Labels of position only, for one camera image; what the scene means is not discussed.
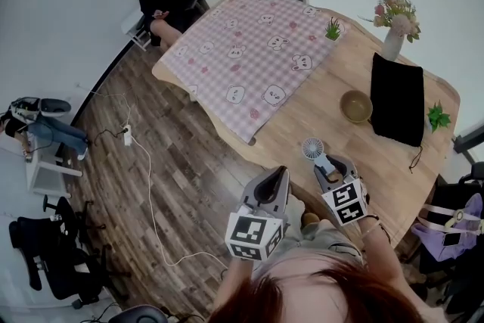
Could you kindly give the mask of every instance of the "black cloth bag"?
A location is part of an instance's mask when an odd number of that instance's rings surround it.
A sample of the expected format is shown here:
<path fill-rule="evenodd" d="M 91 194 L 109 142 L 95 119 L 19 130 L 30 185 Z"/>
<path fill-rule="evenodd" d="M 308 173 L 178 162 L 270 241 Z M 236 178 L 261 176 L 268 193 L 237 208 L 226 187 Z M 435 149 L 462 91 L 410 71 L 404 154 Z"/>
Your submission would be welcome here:
<path fill-rule="evenodd" d="M 371 125 L 377 135 L 420 147 L 424 136 L 424 70 L 375 53 L 371 71 Z"/>

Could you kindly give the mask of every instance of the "black and white marker cube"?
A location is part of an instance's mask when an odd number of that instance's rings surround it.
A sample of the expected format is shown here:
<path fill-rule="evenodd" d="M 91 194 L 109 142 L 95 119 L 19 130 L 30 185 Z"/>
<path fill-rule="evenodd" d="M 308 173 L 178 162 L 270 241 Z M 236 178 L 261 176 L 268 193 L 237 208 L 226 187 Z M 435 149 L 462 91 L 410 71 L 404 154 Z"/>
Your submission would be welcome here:
<path fill-rule="evenodd" d="M 332 191 L 323 198 L 341 225 L 347 225 L 367 215 L 366 187 L 355 179 Z"/>
<path fill-rule="evenodd" d="M 232 256 L 266 261 L 281 242 L 283 220 L 231 213 L 225 243 Z"/>

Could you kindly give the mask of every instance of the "vase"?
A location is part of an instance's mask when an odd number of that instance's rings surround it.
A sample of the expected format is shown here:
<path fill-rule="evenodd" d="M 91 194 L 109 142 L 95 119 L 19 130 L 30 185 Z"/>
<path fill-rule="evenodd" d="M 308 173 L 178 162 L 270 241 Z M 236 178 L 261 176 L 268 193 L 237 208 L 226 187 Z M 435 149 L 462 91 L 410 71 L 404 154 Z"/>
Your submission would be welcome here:
<path fill-rule="evenodd" d="M 394 29 L 390 29 L 381 48 L 381 56 L 388 61 L 396 60 L 402 50 L 404 37 L 405 35 L 400 36 Z"/>

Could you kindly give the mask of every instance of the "white fan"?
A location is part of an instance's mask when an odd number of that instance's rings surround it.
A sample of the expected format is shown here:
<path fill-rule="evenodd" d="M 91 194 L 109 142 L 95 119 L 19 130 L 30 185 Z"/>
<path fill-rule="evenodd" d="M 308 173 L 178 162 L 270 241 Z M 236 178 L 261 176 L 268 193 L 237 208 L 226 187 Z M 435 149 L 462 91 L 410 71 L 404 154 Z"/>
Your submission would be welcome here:
<path fill-rule="evenodd" d="M 323 153 L 323 142 L 318 138 L 307 138 L 302 143 L 302 154 L 310 160 L 316 159 Z"/>
<path fill-rule="evenodd" d="M 323 142 L 318 138 L 307 138 L 302 143 L 302 154 L 310 160 L 315 161 L 315 165 L 323 167 L 327 174 L 331 174 L 335 167 L 326 158 Z"/>

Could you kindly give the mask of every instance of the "purple bag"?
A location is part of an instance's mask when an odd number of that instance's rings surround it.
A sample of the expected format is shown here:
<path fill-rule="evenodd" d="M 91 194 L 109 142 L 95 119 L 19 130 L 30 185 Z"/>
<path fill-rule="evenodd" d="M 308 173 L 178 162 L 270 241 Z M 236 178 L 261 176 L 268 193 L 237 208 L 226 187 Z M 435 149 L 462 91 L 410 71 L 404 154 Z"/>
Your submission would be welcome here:
<path fill-rule="evenodd" d="M 428 222 L 417 217 L 420 223 L 411 227 L 412 233 L 417 235 L 425 248 L 437 261 L 456 259 L 465 250 L 476 246 L 477 236 L 484 231 L 484 221 L 481 220 L 482 197 L 474 194 L 461 210 L 450 210 L 443 207 L 424 205 L 423 209 L 434 213 L 450 215 L 452 218 L 445 225 Z M 449 233 L 458 233 L 459 242 L 455 245 L 445 246 L 445 236 Z"/>

